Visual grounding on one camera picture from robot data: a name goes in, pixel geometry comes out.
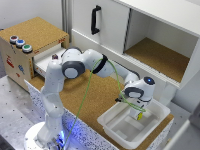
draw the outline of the open shelf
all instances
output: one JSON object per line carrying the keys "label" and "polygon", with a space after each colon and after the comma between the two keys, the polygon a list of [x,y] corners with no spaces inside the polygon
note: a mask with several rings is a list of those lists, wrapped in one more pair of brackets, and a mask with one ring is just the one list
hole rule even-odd
{"label": "open shelf", "polygon": [[178,82],[190,60],[149,38],[144,38],[125,53]]}

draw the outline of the white wall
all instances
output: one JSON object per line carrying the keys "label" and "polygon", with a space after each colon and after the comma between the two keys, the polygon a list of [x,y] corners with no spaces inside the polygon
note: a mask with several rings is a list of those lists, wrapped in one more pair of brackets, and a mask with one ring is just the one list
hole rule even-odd
{"label": "white wall", "polygon": [[0,0],[0,29],[37,16],[62,29],[61,0]]}
{"label": "white wall", "polygon": [[183,87],[178,90],[173,102],[192,112],[200,102],[200,71]]}

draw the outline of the black handle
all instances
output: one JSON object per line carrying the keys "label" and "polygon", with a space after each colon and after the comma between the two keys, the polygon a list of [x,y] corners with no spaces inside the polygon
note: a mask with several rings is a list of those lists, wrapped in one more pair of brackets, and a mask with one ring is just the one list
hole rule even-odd
{"label": "black handle", "polygon": [[96,5],[96,8],[92,10],[92,22],[91,22],[91,31],[92,35],[98,33],[100,30],[96,28],[96,12],[101,10],[101,7]]}

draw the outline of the green cable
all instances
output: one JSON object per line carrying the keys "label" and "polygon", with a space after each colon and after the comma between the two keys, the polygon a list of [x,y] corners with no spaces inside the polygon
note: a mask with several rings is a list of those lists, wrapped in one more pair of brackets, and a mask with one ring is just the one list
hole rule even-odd
{"label": "green cable", "polygon": [[[99,60],[94,64],[94,66],[93,66],[93,68],[92,68],[92,71],[91,71],[90,77],[89,77],[89,81],[88,81],[88,85],[87,85],[87,89],[86,89],[85,95],[84,95],[84,97],[83,97],[83,100],[82,100],[82,102],[81,102],[81,105],[80,105],[80,107],[79,107],[78,113],[77,113],[77,115],[76,115],[76,119],[74,120],[74,123],[73,123],[73,125],[72,125],[72,128],[71,128],[71,130],[69,131],[69,134],[68,134],[68,136],[67,136],[67,139],[65,140],[65,144],[64,144],[64,146],[63,146],[63,148],[62,148],[61,150],[64,149],[64,147],[65,147],[65,145],[66,145],[66,143],[67,143],[67,140],[68,140],[69,136],[71,135],[71,132],[72,132],[72,130],[73,130],[73,128],[74,128],[74,125],[75,125],[75,123],[76,123],[76,121],[77,121],[77,119],[78,119],[79,113],[80,113],[80,111],[81,111],[81,108],[82,108],[83,103],[84,103],[84,101],[85,101],[85,98],[86,98],[86,96],[87,96],[87,92],[88,92],[88,90],[89,90],[90,80],[91,80],[91,78],[92,78],[93,70],[94,70],[94,68],[96,67],[97,63],[100,62],[101,60],[102,60],[102,59],[99,59]],[[141,108],[141,107],[139,107],[139,106],[137,106],[137,105],[135,105],[135,104],[129,103],[129,102],[126,100],[126,98],[123,96],[123,94],[121,93],[121,87],[120,87],[120,83],[119,83],[119,78],[118,78],[117,70],[116,70],[115,66],[112,64],[112,62],[110,62],[109,60],[108,60],[108,62],[111,64],[111,66],[112,66],[113,69],[115,70],[115,73],[116,73],[116,76],[117,76],[118,88],[119,88],[119,91],[120,91],[120,94],[121,94],[122,98],[125,100],[125,103],[127,103],[129,106],[133,107],[133,108],[136,109],[136,110],[139,110],[139,111],[141,111],[141,112],[145,112],[145,111],[146,111],[145,109],[143,109],[143,108]]]}

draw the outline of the cork board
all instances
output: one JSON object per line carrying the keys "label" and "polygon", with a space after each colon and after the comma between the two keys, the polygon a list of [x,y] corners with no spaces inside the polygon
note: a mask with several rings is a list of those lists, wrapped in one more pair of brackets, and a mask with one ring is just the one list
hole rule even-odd
{"label": "cork board", "polygon": [[178,82],[181,82],[190,60],[148,38],[143,39],[125,53]]}
{"label": "cork board", "polygon": [[[75,115],[78,112],[79,106],[84,96],[89,75],[90,72],[86,71],[79,78],[66,79],[64,89],[60,93],[64,107]],[[44,78],[41,76],[37,76],[29,82],[38,90],[44,86]],[[88,95],[83,104],[79,118],[112,144],[114,144],[116,147],[118,147],[120,150],[124,150],[124,148],[122,148],[105,134],[103,127],[97,122],[97,118],[116,103],[115,99],[118,97],[118,94],[119,90],[116,80],[111,77],[100,78],[97,75],[93,75]],[[146,149],[172,119],[173,115],[170,114],[167,116],[165,120],[147,137],[147,139],[136,150]]]}
{"label": "cork board", "polygon": [[0,36],[10,42],[10,36],[17,35],[19,39],[30,44],[33,51],[37,51],[54,41],[62,39],[68,34],[40,17],[22,22],[0,32]]}

